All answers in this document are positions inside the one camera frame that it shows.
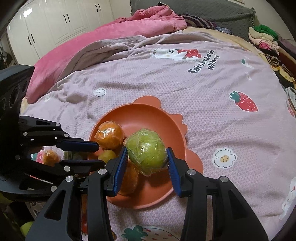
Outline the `pink strawberry print blanket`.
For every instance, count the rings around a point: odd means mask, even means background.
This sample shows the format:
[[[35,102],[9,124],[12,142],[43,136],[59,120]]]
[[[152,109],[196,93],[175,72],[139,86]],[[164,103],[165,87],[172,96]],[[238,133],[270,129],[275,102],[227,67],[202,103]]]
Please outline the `pink strawberry print blanket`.
[[[295,118],[261,57],[207,33],[176,32],[120,38],[92,59],[24,114],[87,139],[110,110],[155,96],[166,112],[182,115],[204,174],[229,177],[268,238],[276,237],[295,206]]]

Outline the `orange bear-shaped plate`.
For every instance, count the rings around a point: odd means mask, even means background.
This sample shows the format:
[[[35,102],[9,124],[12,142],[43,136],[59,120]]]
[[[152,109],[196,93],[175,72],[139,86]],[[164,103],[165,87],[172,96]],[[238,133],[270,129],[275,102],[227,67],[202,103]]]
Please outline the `orange bear-shaped plate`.
[[[187,148],[185,135],[188,127],[182,123],[180,114],[169,114],[161,108],[161,102],[154,96],[143,96],[133,103],[119,106],[104,115],[94,126],[90,141],[95,140],[98,127],[105,121],[115,121],[125,135],[146,128],[159,134],[166,147],[173,149],[174,155],[187,162],[187,165],[203,173],[203,163],[193,151]],[[173,193],[168,170],[155,173],[149,177],[140,175],[136,190],[128,196],[116,195],[107,201],[124,208],[143,209],[152,207]]]

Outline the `small yellow-green longan fruit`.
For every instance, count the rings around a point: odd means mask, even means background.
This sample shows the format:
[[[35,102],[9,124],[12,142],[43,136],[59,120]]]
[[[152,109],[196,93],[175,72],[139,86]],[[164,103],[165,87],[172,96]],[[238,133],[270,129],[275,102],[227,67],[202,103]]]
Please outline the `small yellow-green longan fruit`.
[[[109,160],[115,159],[117,157],[113,150],[104,150],[99,156],[98,160],[104,161],[106,164]]]

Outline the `light green fruit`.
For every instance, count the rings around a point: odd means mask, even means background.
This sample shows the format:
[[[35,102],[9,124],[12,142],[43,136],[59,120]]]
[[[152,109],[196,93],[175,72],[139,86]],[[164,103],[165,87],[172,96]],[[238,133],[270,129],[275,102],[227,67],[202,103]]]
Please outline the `light green fruit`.
[[[151,176],[167,167],[166,146],[158,133],[142,128],[123,142],[129,159],[144,176]]]

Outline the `small orange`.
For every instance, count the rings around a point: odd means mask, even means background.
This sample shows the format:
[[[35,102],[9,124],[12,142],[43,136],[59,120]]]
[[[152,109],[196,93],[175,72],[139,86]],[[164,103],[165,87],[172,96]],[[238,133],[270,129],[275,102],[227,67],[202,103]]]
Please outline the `small orange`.
[[[60,156],[54,150],[43,151],[41,162],[47,166],[54,167],[61,161]]]

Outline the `white wardrobe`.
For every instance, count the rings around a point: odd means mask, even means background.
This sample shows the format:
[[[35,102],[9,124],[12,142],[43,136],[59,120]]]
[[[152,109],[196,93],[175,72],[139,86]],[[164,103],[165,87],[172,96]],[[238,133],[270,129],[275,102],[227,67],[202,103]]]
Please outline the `white wardrobe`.
[[[114,20],[109,1],[27,1],[6,28],[18,64],[33,66],[59,45]]]

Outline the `grey headboard cushion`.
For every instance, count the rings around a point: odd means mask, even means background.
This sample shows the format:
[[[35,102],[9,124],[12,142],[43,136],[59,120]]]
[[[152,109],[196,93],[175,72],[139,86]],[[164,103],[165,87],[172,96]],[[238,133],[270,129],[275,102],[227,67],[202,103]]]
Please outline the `grey headboard cushion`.
[[[198,16],[249,41],[249,28],[254,26],[255,18],[253,8],[216,0],[167,0],[161,3],[168,5],[178,15]]]

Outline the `yellow-green cloth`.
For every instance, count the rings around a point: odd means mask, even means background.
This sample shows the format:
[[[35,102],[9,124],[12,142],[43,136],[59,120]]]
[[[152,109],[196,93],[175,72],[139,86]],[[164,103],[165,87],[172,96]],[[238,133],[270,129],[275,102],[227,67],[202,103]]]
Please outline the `yellow-green cloth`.
[[[1,240],[25,240],[34,222],[26,203],[1,193]]]

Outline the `pile of folded clothes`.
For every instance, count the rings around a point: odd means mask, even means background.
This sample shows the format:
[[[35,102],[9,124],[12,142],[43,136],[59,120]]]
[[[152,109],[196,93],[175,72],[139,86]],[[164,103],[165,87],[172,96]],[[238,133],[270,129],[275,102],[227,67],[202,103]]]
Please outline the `pile of folded clothes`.
[[[249,27],[248,38],[265,57],[283,88],[295,89],[295,45],[266,25]]]

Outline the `wrapped orange round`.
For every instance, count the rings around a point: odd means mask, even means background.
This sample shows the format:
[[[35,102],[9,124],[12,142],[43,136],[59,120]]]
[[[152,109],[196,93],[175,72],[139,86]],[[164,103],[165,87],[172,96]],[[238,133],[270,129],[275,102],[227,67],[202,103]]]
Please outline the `wrapped orange round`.
[[[99,126],[94,138],[102,149],[114,150],[123,143],[125,134],[119,124],[110,120]]]

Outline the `wrapped orange blocky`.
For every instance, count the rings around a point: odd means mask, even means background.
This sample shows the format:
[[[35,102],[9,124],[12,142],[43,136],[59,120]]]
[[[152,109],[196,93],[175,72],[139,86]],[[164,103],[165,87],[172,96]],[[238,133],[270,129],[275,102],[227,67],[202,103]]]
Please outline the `wrapped orange blocky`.
[[[138,183],[138,175],[138,168],[130,159],[128,159],[125,174],[121,184],[121,189],[119,191],[120,195],[127,196],[132,194],[136,190]]]

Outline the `pink plush quilt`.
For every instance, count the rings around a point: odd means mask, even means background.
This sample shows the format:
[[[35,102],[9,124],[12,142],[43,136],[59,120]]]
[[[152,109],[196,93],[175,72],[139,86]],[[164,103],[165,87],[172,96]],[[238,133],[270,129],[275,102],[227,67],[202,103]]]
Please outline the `pink plush quilt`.
[[[187,24],[168,6],[153,6],[137,10],[129,18],[118,18],[92,32],[78,36],[56,47],[36,64],[26,99],[29,104],[45,95],[56,82],[72,72],[95,63],[95,53],[120,38],[144,36],[147,38],[184,30]]]

